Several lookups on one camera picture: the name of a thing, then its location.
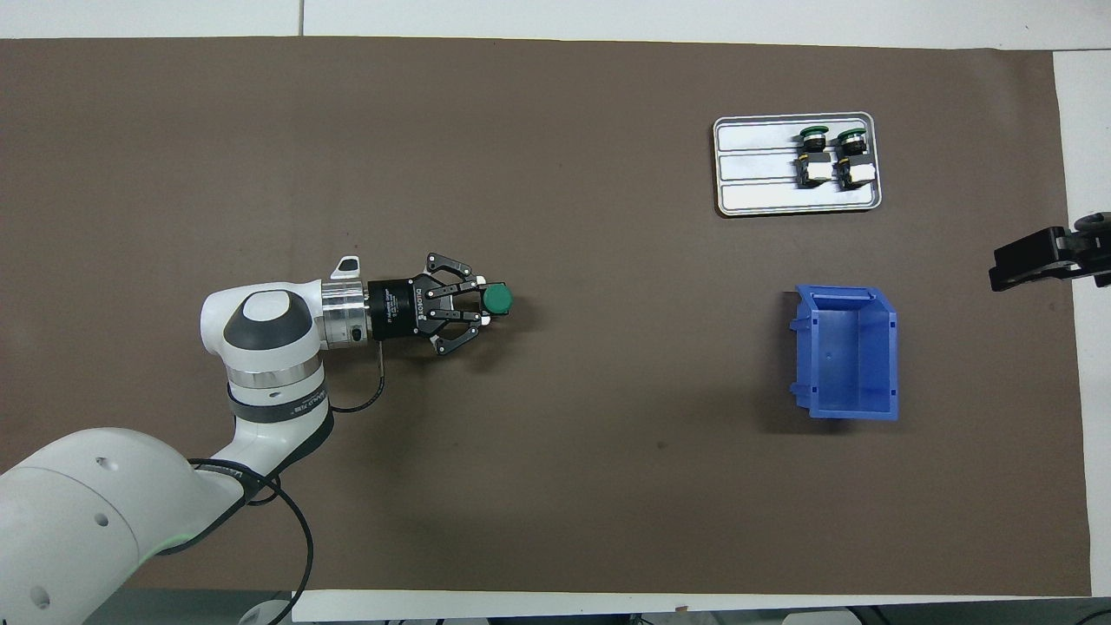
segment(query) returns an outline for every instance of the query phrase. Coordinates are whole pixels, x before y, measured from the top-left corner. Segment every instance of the green object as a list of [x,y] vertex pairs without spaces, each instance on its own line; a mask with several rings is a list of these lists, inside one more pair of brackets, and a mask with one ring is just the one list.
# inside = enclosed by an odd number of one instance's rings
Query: green object
[[513,305],[513,293],[506,284],[490,284],[482,291],[482,304],[494,315],[504,315]]
[[837,135],[837,140],[838,141],[844,141],[845,139],[849,139],[851,137],[855,137],[857,134],[863,134],[863,133],[864,133],[864,129],[863,128],[850,128],[849,130],[845,130],[844,132],[838,134]]

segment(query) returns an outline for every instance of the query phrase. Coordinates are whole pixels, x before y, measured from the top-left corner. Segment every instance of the white table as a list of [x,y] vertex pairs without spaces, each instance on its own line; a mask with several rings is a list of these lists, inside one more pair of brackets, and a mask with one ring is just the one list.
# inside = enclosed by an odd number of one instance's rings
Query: white table
[[[1111,210],[1111,2],[967,0],[0,0],[0,37],[390,36],[713,41],[1057,50],[1070,221]],[[861,21],[858,16],[867,14]],[[815,26],[802,27],[810,23]],[[1051,224],[1032,224],[1031,230]],[[1073,282],[1092,594],[1111,595],[1111,288]],[[314,591],[298,621],[653,613],[951,601],[1002,596],[667,595]]]

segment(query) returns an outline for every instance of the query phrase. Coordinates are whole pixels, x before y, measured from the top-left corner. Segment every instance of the black cable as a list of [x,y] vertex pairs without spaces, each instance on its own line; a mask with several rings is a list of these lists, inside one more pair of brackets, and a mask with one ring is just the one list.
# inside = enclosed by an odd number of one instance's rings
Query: black cable
[[331,406],[331,410],[333,413],[343,413],[343,414],[366,411],[367,409],[370,409],[371,404],[378,401],[378,399],[382,395],[382,391],[384,390],[386,390],[386,367],[382,365],[382,342],[378,342],[378,391],[374,392],[374,395],[372,395],[370,400],[368,400],[360,406],[356,406],[354,409],[341,409],[339,406]]
[[341,409],[339,406],[332,406],[332,412],[333,413],[358,413],[359,411],[366,411],[367,409],[370,409],[371,404],[373,404],[374,402],[378,401],[378,397],[380,395],[382,395],[382,391],[384,391],[384,390],[386,390],[386,375],[383,374],[380,379],[378,379],[378,391],[374,392],[374,395],[372,395],[370,397],[370,400],[368,400],[367,402],[364,402],[362,405],[356,406],[353,409]]
[[[278,485],[278,488],[281,488],[281,476],[280,475],[274,476],[274,484]],[[273,492],[270,493],[270,496],[267,497],[266,500],[251,500],[250,502],[247,502],[247,505],[248,506],[261,506],[261,505],[264,505],[264,504],[269,504],[270,502],[273,502],[277,498],[278,498],[278,492],[273,491]]]
[[270,490],[273,491],[276,495],[281,497],[282,502],[286,502],[286,505],[289,506],[290,512],[293,513],[293,516],[297,517],[297,522],[301,524],[301,531],[304,532],[304,573],[301,575],[301,583],[297,586],[297,592],[294,592],[293,596],[290,597],[289,603],[286,604],[286,607],[283,607],[282,611],[278,613],[278,616],[274,616],[268,624],[268,625],[278,625],[278,623],[281,623],[282,618],[286,618],[286,615],[288,615],[290,612],[293,611],[293,605],[296,605],[298,599],[301,598],[301,594],[304,593],[304,588],[309,585],[309,574],[312,573],[312,555],[313,555],[312,532],[309,530],[309,522],[304,520],[304,515],[301,513],[301,508],[298,507],[298,505],[293,502],[292,497],[290,497],[284,491],[282,491],[281,486],[276,484],[273,480],[270,480],[269,477],[260,474],[259,472],[246,465],[241,465],[232,461],[220,461],[216,458],[190,458],[188,462],[191,465],[222,467],[226,470],[238,471],[243,475],[249,476],[251,480],[260,482],[264,486],[269,486]]
[[[869,605],[869,606],[862,606],[862,607],[868,607],[868,609],[874,612],[875,613],[875,617],[879,618],[880,623],[882,623],[883,625],[891,625],[891,622],[888,621],[887,615],[883,614],[882,612],[880,612],[880,606]],[[857,617],[857,621],[860,621],[863,625],[868,625],[868,619],[864,618],[863,614],[861,614],[860,607],[848,605],[844,608],[848,609],[849,612],[851,612],[852,615]]]
[[888,617],[882,612],[880,612],[880,606],[870,605],[868,606],[868,608],[875,613],[875,616],[880,619],[880,623],[882,623],[883,625],[891,625],[891,622],[888,621]]
[[1103,616],[1104,614],[1111,614],[1111,608],[1109,608],[1109,609],[1101,609],[1099,612],[1093,612],[1093,613],[1089,614],[1088,616],[1081,618],[1080,621],[1077,621],[1077,625],[1084,625],[1084,623],[1088,623],[1089,621],[1091,621],[1093,618],[1099,618],[1100,616]]
[[1111,220],[1108,219],[1108,213],[1097,212],[1094,214],[1087,214],[1084,216],[1081,216],[1080,219],[1077,219],[1077,222],[1073,223],[1072,225],[1073,228],[1080,231],[1090,232],[1094,230],[1107,230],[1111,228],[1111,223],[1109,223],[1109,221]]
[[847,606],[844,606],[844,608],[848,609],[849,612],[851,612],[852,615],[857,617],[857,621],[860,621],[861,625],[868,625],[868,619],[864,618],[864,615],[860,613],[859,608],[857,608],[855,606],[851,606],[851,605],[847,605]]

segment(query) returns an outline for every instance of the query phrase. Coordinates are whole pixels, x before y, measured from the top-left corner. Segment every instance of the silver metal ring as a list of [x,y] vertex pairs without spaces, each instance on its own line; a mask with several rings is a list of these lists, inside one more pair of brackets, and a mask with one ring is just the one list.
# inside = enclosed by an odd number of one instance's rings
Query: silver metal ring
[[343,280],[320,284],[320,303],[328,347],[334,350],[369,343],[367,292],[361,281]]
[[300,365],[293,365],[292,367],[278,370],[277,372],[240,372],[231,367],[226,369],[228,370],[228,380],[236,386],[243,389],[278,389],[279,386],[289,386],[301,382],[317,373],[317,370],[320,369],[320,357],[313,355],[312,359]]

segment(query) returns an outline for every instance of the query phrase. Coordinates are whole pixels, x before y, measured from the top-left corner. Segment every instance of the black component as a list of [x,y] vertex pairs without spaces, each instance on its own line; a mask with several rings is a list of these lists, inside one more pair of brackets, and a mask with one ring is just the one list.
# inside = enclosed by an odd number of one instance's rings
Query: black component
[[467,343],[468,341],[471,341],[477,336],[479,336],[479,324],[471,324],[470,327],[467,329],[466,332],[463,332],[463,334],[457,336],[456,339],[436,337],[436,341],[432,345],[436,347],[437,354],[439,354],[440,356],[447,356],[448,354],[451,354],[452,352],[458,350],[459,346]]
[[575,614],[572,616],[509,616],[487,618],[490,625],[638,625],[629,614]]
[[[280,475],[276,475],[274,476],[274,484],[278,485],[278,488],[281,488],[281,476]],[[277,491],[271,491],[269,497],[267,497],[264,500],[251,500],[250,502],[247,502],[247,505],[248,506],[264,506],[264,505],[269,504],[270,502],[273,502],[277,498],[278,498],[278,492]]]
[[382,395],[383,391],[386,391],[386,364],[382,362],[382,342],[378,342],[378,391],[374,392],[374,395],[371,395],[370,400],[363,402],[354,409],[340,409],[339,406],[331,406],[331,410],[337,413],[344,414],[366,411],[371,404],[378,402],[378,399]]
[[[424,256],[424,272],[410,279],[367,282],[367,311],[374,341],[420,336],[431,340],[436,353],[446,356],[478,336],[484,319],[489,323],[489,317],[504,315],[504,310],[488,310],[481,296],[491,285],[504,289],[503,282],[483,282],[469,264],[437,252]],[[432,275],[437,271],[447,271],[460,281],[444,283]],[[456,308],[453,296],[464,292],[480,293],[479,310]],[[459,337],[442,340],[439,332],[448,324],[467,324],[467,331]]]
[[367,312],[370,315],[370,334],[374,341],[413,335],[418,308],[423,306],[418,305],[414,286],[414,280],[367,282]]
[[1105,616],[1108,614],[1111,614],[1111,609],[1100,609],[1098,612],[1093,612],[1093,613],[1089,614],[1088,616],[1081,618],[1080,621],[1077,621],[1077,625],[1084,625],[1085,623],[1090,623],[1090,622],[1099,618],[1100,616]]
[[825,134],[808,134],[802,138],[802,151],[820,152],[825,149]]
[[309,576],[312,575],[312,558],[313,558],[312,531],[309,530],[309,522],[304,518],[304,513],[302,513],[301,508],[297,505],[296,502],[293,502],[293,498],[290,497],[289,494],[282,490],[280,484],[276,483],[274,480],[270,477],[259,474],[258,472],[246,465],[241,465],[239,463],[234,463],[231,461],[221,461],[214,458],[190,458],[188,462],[191,465],[197,465],[199,470],[208,467],[217,467],[217,468],[222,468],[226,472],[237,472],[239,474],[248,476],[251,480],[254,480],[263,484],[264,486],[269,486],[270,490],[272,490],[276,495],[281,497],[282,502],[286,502],[286,505],[289,506],[289,511],[293,513],[293,516],[297,517],[298,524],[301,525],[301,532],[304,533],[304,573],[301,574],[301,583],[298,584],[297,591],[293,593],[293,596],[290,597],[289,603],[286,604],[286,607],[283,607],[281,612],[279,612],[273,618],[270,619],[270,623],[267,624],[267,625],[278,625],[279,623],[282,622],[283,618],[286,618],[286,616],[289,615],[290,612],[293,611],[293,606],[301,598],[301,595],[304,593],[304,589],[309,586]]
[[471,274],[470,264],[463,264],[458,260],[452,260],[447,255],[441,255],[434,251],[428,253],[428,260],[426,262],[429,273],[434,273],[437,271],[447,271],[453,273],[459,278],[467,278]]
[[277,406],[251,406],[232,397],[231,385],[228,385],[228,405],[231,407],[231,414],[253,424],[276,424],[308,415],[327,399],[328,383],[322,382],[316,391],[292,402]]
[[280,317],[256,322],[243,314],[243,306],[250,296],[244,299],[223,327],[223,340],[230,345],[256,352],[277,350],[297,342],[312,330],[312,314],[301,295],[288,290],[259,292],[283,292],[289,298],[289,306]]
[[1095,285],[1111,284],[1111,219],[1100,212],[1078,219],[1077,231],[1052,225],[995,250],[988,271],[991,290],[1002,291],[1044,278],[1071,280],[1094,275]]
[[[867,624],[868,619],[864,618],[864,615],[863,615],[863,613],[860,609],[861,607],[865,607],[865,606],[852,606],[852,605],[849,605],[849,606],[845,606],[845,609],[848,609],[849,612],[851,612],[852,615],[857,617],[857,621],[860,621],[861,623]],[[888,621],[887,615],[883,614],[882,611],[880,611],[880,606],[878,606],[878,605],[870,605],[870,606],[867,606],[867,607],[868,607],[868,609],[872,611],[875,614],[875,618],[878,618],[880,621],[880,623],[882,623],[883,625],[891,625],[891,622]]]
[[845,133],[842,132],[838,135],[838,140],[841,147],[841,155],[857,155],[864,153],[868,150],[868,142],[864,141],[864,133]]

